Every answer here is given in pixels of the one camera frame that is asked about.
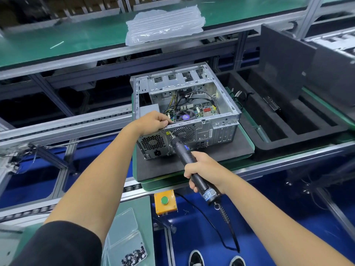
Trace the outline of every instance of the hand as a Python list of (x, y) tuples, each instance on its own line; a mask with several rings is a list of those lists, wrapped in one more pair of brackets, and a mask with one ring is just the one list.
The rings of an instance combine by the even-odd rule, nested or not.
[(128, 126), (132, 127), (134, 131), (137, 131), (139, 136), (143, 136), (155, 133), (159, 129), (163, 129), (169, 123), (172, 123), (172, 121), (167, 115), (152, 111), (131, 122)]
[[(228, 169), (224, 168), (206, 153), (198, 151), (192, 151), (191, 153), (197, 159), (197, 162), (185, 165), (184, 176), (186, 178), (191, 178), (191, 174), (197, 173), (202, 178), (214, 184), (218, 190), (224, 194), (226, 192), (226, 187), (228, 187), (229, 180), (232, 180), (233, 177), (237, 176), (231, 173)], [(190, 188), (193, 189), (194, 192), (198, 192), (191, 179), (189, 184)]]

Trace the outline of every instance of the cpu fan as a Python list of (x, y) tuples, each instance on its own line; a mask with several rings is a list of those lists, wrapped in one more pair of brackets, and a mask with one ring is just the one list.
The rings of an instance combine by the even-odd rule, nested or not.
[(176, 121), (194, 120), (195, 113), (192, 110), (179, 111), (176, 113)]

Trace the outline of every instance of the forearm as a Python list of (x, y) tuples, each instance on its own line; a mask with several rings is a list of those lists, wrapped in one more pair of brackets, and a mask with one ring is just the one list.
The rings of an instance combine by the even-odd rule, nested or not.
[(84, 170), (46, 222), (66, 220), (94, 232), (104, 242), (117, 211), (139, 135), (126, 126)]
[(278, 266), (353, 265), (240, 177), (230, 173), (225, 192)]

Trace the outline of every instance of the person's left hand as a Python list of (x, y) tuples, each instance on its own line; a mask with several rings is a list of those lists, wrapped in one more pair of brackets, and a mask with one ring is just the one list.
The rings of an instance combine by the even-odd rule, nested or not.
[(146, 134), (155, 133), (159, 129), (163, 129), (169, 123), (173, 122), (167, 115), (157, 111), (152, 111), (131, 122), (128, 126), (131, 126), (133, 129), (135, 129), (139, 136), (143, 136)]

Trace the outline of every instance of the pile of screws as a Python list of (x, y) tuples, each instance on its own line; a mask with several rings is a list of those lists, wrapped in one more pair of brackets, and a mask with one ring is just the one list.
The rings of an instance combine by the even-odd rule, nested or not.
[(125, 259), (122, 260), (122, 266), (134, 266), (147, 257), (147, 252), (144, 250), (144, 246), (140, 249), (136, 249), (133, 253), (125, 255)]

